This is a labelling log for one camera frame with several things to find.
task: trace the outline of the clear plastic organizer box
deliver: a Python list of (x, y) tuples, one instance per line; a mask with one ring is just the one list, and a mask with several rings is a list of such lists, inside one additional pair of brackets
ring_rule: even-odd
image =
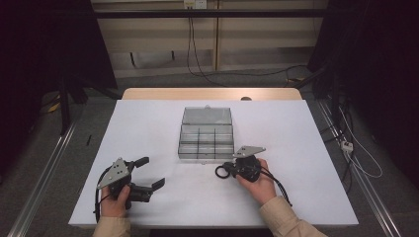
[(180, 159), (231, 159), (234, 153), (230, 108), (185, 108)]

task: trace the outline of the metal rail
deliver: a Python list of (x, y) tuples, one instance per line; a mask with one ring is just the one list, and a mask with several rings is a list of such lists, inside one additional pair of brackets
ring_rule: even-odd
[(24, 237), (28, 232), (28, 229), (42, 202), (43, 196), (46, 192), (46, 189), (48, 188), (52, 176), (56, 168), (58, 167), (59, 161), (61, 160), (61, 157), (64, 154), (65, 148), (67, 147), (71, 139), (75, 126), (81, 118), (83, 107), (84, 106), (80, 106), (78, 108), (79, 110), (76, 110), (74, 120), (71, 123), (70, 127), (63, 135), (59, 137), (57, 144), (55, 145), (55, 148), (49, 157), (48, 162), (43, 168), (42, 174), (38, 179), (37, 184), (35, 185), (29, 198), (25, 202), (24, 207), (22, 208), (17, 219), (15, 220), (15, 223), (13, 224), (13, 227), (10, 230), (8, 237)]
[[(317, 105), (320, 108), (323, 116), (330, 126), (330, 129), (334, 136), (337, 136), (339, 133), (336, 128), (333, 126), (333, 121), (331, 119), (331, 111), (327, 104), (322, 101), (317, 101)], [(349, 157), (345, 155), (347, 162), (349, 162)], [(357, 165), (361, 167), (360, 162), (358, 161), (357, 156), (354, 156), (354, 162), (357, 162)], [(365, 197), (367, 198), (368, 203), (375, 214), (377, 221), (381, 225), (381, 228), (386, 236), (395, 237), (395, 236), (402, 236), (400, 231), (398, 230), (395, 221), (393, 220), (390, 211), (385, 206), (382, 199), (379, 197), (378, 192), (374, 188), (373, 184), (371, 183), (370, 179), (366, 174), (358, 170), (355, 166), (351, 166), (351, 172), (354, 174), (355, 178), (357, 179), (358, 184), (361, 187)]]
[(281, 9), (281, 10), (50, 10), (42, 12), (49, 17), (65, 18), (324, 18), (344, 17), (354, 13), (351, 9)]

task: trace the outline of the electrical outlet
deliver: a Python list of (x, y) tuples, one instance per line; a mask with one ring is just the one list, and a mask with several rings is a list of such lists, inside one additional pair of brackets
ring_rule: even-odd
[(195, 9), (206, 9), (207, 0), (195, 0)]
[(195, 0), (184, 0), (185, 9), (195, 9)]

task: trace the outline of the black wire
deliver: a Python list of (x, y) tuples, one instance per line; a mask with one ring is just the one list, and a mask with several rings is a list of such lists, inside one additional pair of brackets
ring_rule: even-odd
[[(191, 51), (191, 40), (192, 40), (193, 45), (194, 45), (195, 59), (197, 61), (198, 68), (199, 68), (201, 74), (194, 73), (191, 70), (191, 66), (189, 64), (189, 55), (190, 55), (190, 51)], [(203, 72), (203, 70), (201, 68), (201, 65), (200, 65), (200, 62), (198, 61), (197, 47), (196, 47), (196, 44), (195, 44), (194, 20), (192, 18), (189, 19), (189, 42), (188, 42), (187, 64), (188, 64), (188, 70), (189, 70), (189, 72), (192, 75), (199, 76), (199, 77), (204, 77), (208, 82), (210, 82), (212, 84), (215, 84), (217, 86), (221, 86), (221, 87), (227, 87), (227, 86), (225, 86), (223, 84), (220, 84), (220, 83), (217, 83), (217, 82), (214, 82), (214, 81), (211, 81), (208, 77), (209, 76), (213, 76), (213, 75), (269, 76), (269, 75), (275, 75), (275, 74), (279, 74), (279, 73), (282, 73), (282, 72), (286, 72), (287, 73), (287, 84), (284, 87), (287, 87), (287, 85), (288, 85), (288, 83), (290, 81), (289, 80), (288, 71), (290, 69), (297, 68), (297, 67), (306, 67), (306, 65), (295, 65), (295, 66), (290, 66), (290, 67), (288, 67), (286, 69), (282, 69), (282, 70), (279, 70), (279, 71), (268, 72), (268, 73), (260, 73), (260, 74), (239, 73), (239, 72), (216, 72), (216, 73), (208, 73), (208, 74), (206, 74), (206, 73)]]
[[(191, 40), (193, 41), (193, 44), (194, 44), (195, 59), (196, 59), (196, 61), (197, 61), (198, 68), (199, 68), (199, 70), (200, 70), (200, 72), (201, 72), (201, 75), (199, 75), (199, 74), (195, 74), (194, 72), (192, 72), (191, 67), (190, 67), (190, 65), (189, 65), (189, 53), (190, 53), (190, 50), (191, 50)], [(210, 83), (212, 83), (212, 84), (214, 84), (214, 85), (217, 85), (217, 86), (220, 86), (220, 87), (227, 87), (227, 86), (225, 86), (225, 85), (223, 85), (223, 84), (220, 84), (220, 83), (217, 83), (217, 82), (211, 81), (211, 80), (207, 77), (207, 75), (206, 75), (206, 74), (204, 74), (203, 70), (201, 69), (201, 65), (200, 65), (200, 62), (198, 61), (198, 56), (197, 56), (197, 47), (196, 47), (196, 45), (195, 45), (194, 20), (193, 20), (192, 18), (190, 18), (190, 19), (189, 19), (189, 43), (188, 43), (188, 56), (187, 56), (187, 63), (188, 63), (188, 70), (189, 70), (189, 72), (190, 72), (192, 75), (194, 75), (194, 76), (199, 76), (199, 77), (204, 77), (204, 78), (206, 79), (206, 81), (208, 81), (208, 82), (210, 82)]]
[(102, 201), (103, 201), (104, 199), (108, 198), (110, 195), (111, 195), (111, 194), (108, 194), (108, 195), (106, 195), (106, 196), (102, 197), (101, 201), (99, 201), (99, 204), (100, 204), (100, 203), (102, 203)]
[(275, 181), (275, 183), (277, 184), (277, 186), (278, 186), (278, 188), (280, 188), (280, 191), (281, 191), (281, 193), (283, 194), (283, 196), (284, 196), (284, 198), (286, 199), (286, 201), (289, 203), (289, 205), (290, 206), (293, 206), (292, 204), (291, 204), (291, 202), (290, 202), (290, 199), (289, 199), (289, 197), (288, 197), (288, 195), (287, 195), (287, 192), (286, 192), (286, 189), (284, 188), (284, 186), (281, 184), (281, 182), (279, 181), (279, 180), (277, 180), (275, 177), (274, 177), (274, 175), (268, 170), (268, 169), (266, 169), (265, 167), (262, 167), (262, 169), (264, 169), (264, 170), (266, 170), (267, 172), (265, 172), (265, 171), (260, 171), (260, 173), (261, 174), (264, 174), (264, 175), (266, 175), (267, 177), (269, 177), (269, 178), (271, 178), (273, 181)]
[[(108, 173), (108, 171), (111, 169), (112, 166), (108, 167), (101, 175), (98, 181), (98, 185), (101, 183), (102, 179), (104, 178), (105, 174)], [(96, 189), (95, 192), (95, 216), (96, 216), (96, 222), (99, 222), (99, 219), (101, 218), (101, 202), (99, 202), (99, 190)]]

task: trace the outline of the human hand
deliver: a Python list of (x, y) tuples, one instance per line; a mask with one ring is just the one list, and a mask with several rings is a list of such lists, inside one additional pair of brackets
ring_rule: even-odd
[[(265, 169), (268, 169), (268, 163), (264, 159), (258, 159), (261, 163), (261, 166)], [(277, 193), (275, 192), (275, 185), (274, 181), (267, 177), (264, 174), (261, 174), (259, 179), (255, 181), (254, 183), (251, 183), (241, 177), (240, 175), (236, 176), (236, 179), (238, 183), (246, 188), (247, 191), (252, 195), (252, 197), (257, 200), (261, 205), (268, 202), (268, 200), (274, 198), (277, 196)]]
[(129, 186), (124, 186), (118, 195), (118, 199), (110, 196), (109, 187), (102, 188), (101, 215), (107, 217), (125, 217), (126, 216), (126, 200), (130, 192)]

